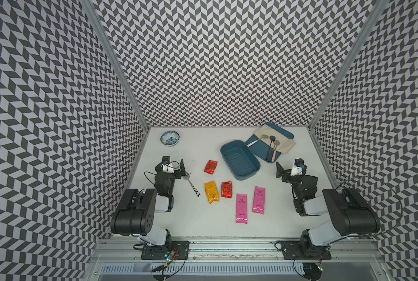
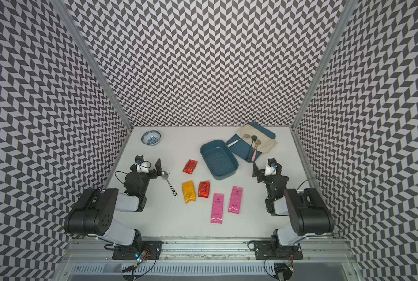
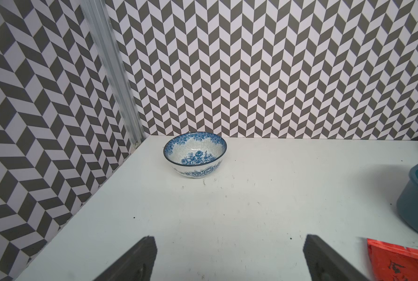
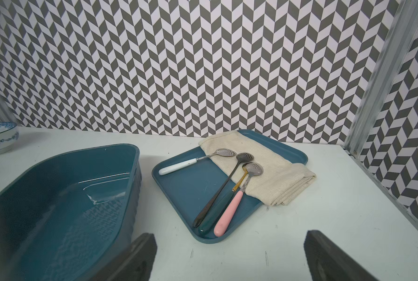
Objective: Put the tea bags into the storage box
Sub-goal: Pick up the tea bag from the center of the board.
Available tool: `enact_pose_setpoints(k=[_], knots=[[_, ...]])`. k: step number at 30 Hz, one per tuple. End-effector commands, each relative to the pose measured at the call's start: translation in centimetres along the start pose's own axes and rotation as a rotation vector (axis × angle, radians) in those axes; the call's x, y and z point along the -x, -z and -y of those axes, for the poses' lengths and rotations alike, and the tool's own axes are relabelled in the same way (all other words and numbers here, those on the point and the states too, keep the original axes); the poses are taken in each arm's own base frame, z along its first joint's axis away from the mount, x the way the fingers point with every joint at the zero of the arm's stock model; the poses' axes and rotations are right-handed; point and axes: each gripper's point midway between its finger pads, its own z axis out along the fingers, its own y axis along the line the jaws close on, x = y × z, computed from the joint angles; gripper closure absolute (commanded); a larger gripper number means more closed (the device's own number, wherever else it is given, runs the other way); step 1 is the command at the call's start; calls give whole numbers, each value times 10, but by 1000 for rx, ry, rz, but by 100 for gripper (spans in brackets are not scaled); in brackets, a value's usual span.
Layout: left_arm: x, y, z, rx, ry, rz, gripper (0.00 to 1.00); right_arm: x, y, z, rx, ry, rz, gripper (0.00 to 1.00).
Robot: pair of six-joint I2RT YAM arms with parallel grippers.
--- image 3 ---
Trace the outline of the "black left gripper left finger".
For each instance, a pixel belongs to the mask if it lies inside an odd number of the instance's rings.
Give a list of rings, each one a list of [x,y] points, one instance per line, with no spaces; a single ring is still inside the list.
[[[155,238],[143,237],[94,281],[149,281],[156,256]]]

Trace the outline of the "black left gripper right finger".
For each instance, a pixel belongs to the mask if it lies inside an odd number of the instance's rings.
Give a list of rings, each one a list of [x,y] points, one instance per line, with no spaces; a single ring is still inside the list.
[[[306,236],[303,253],[312,281],[368,280],[318,235]]]

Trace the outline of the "red tea bag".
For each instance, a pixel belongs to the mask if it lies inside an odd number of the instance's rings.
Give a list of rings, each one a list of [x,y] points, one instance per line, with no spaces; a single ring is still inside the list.
[[[368,256],[378,281],[418,281],[418,249],[368,239]]]

